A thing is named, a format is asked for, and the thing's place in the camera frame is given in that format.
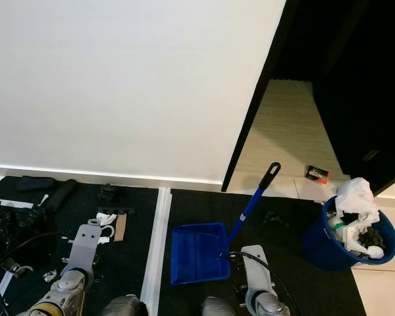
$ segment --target trash bin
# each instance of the trash bin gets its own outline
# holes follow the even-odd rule
[[[323,270],[337,271],[349,269],[357,262],[368,265],[382,265],[395,256],[395,230],[389,219],[379,211],[380,221],[372,225],[383,238],[386,246],[382,259],[362,259],[353,255],[336,238],[327,222],[327,211],[336,196],[323,206],[321,216],[304,232],[302,247],[312,264]]]

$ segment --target blue dustpan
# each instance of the blue dustpan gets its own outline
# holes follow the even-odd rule
[[[230,277],[230,261],[226,256],[228,247],[280,168],[279,163],[269,167],[229,237],[223,223],[182,225],[172,230],[172,286]]]

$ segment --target blue handle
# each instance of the blue handle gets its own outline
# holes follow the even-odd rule
[[[262,178],[261,182],[259,183],[259,187],[254,193],[254,195],[251,197],[248,206],[246,206],[246,209],[244,212],[240,215],[238,220],[236,221],[236,224],[234,225],[234,228],[232,229],[232,232],[230,233],[230,236],[228,236],[227,241],[224,244],[223,252],[222,254],[225,254],[228,251],[228,247],[230,246],[231,241],[234,239],[234,237],[237,235],[238,231],[241,229],[241,227],[244,224],[244,221],[246,220],[247,217],[249,217],[253,210],[255,209],[257,203],[261,199],[261,196],[263,192],[267,189],[269,184],[272,182],[274,177],[277,175],[278,171],[281,169],[281,164],[280,163],[273,163],[269,167],[268,171],[266,172],[265,176]]]

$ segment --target black cable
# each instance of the black cable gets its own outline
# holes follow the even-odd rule
[[[54,235],[63,235],[63,233],[61,232],[46,232],[45,234],[40,234],[37,236],[34,236],[26,241],[24,241],[23,243],[17,245],[16,247],[14,247],[12,250],[9,250],[7,253],[4,254],[4,256],[0,259],[0,266],[3,262],[5,262],[5,260],[10,257],[14,252],[16,252],[17,250],[19,250],[20,248],[22,248],[23,246],[25,246],[26,244],[29,244],[30,242],[40,239],[42,237],[47,237],[47,236],[54,236]],[[7,310],[7,306],[5,303],[5,300],[3,299],[1,293],[0,293],[0,307],[1,309],[5,312],[6,316],[11,316],[11,314],[9,313],[9,311]]]
[[[285,285],[282,283],[281,279],[277,277],[277,275],[275,274],[275,272],[272,270],[272,268],[270,266],[268,266],[268,264],[262,260],[260,260],[258,257],[256,257],[255,255],[251,255],[250,253],[247,252],[242,252],[242,251],[232,251],[229,253],[229,255],[241,255],[242,257],[247,257],[250,258],[256,262],[258,262],[259,264],[261,264],[262,266],[264,266],[275,278],[275,280],[278,281],[278,283],[281,285],[282,289],[284,290],[285,294],[288,296],[288,298],[290,299],[290,301],[293,303],[296,311],[298,312],[299,316],[302,316],[302,313],[300,311],[300,308],[298,308],[298,305],[296,303],[296,301],[294,300],[294,298],[292,297],[292,295],[289,293],[289,291],[287,290],[287,288],[285,287]]]

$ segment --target black floor mat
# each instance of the black floor mat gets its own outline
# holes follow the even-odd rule
[[[234,281],[241,282],[243,275],[243,268],[236,264],[232,264],[229,280],[170,286],[172,228],[182,224],[224,222],[231,231],[248,201],[248,196],[236,194],[172,190],[159,315],[200,316],[200,304],[207,296],[226,299],[237,315],[250,315],[245,307],[239,307],[234,293]],[[275,212],[283,223],[263,224],[268,211]],[[307,262],[301,253],[300,234],[319,216],[320,211],[321,205],[312,201],[263,197],[230,250],[262,245],[268,264],[293,295],[303,316],[363,316],[365,311],[351,271],[322,271]],[[275,290],[290,307],[292,315],[297,316],[278,282]]]
[[[53,191],[17,192],[15,190],[17,180],[16,177],[2,179],[1,199],[39,203],[44,194]],[[100,185],[96,184],[79,183],[76,191],[54,219],[56,229],[74,239],[78,227],[95,217],[97,206],[133,207],[137,212],[136,215],[128,216],[122,242],[98,245],[97,254],[101,258],[101,264],[95,269],[95,274],[102,275],[103,280],[94,283],[86,296],[84,315],[88,316],[98,315],[103,307],[117,296],[126,294],[140,296],[158,194],[156,189],[118,187],[116,200],[112,203],[103,203],[97,198],[99,187]],[[52,245],[52,242],[44,240],[44,244]],[[63,268],[60,264],[61,258],[68,257],[70,249],[70,244],[60,241],[57,242],[57,249],[50,246],[49,251],[41,255],[26,255],[27,262],[30,259],[45,260],[45,265],[19,280],[13,279],[9,284],[5,299],[10,303],[9,309],[14,315],[29,309],[49,290],[51,283],[45,283],[42,275],[52,269],[57,269],[60,273]]]

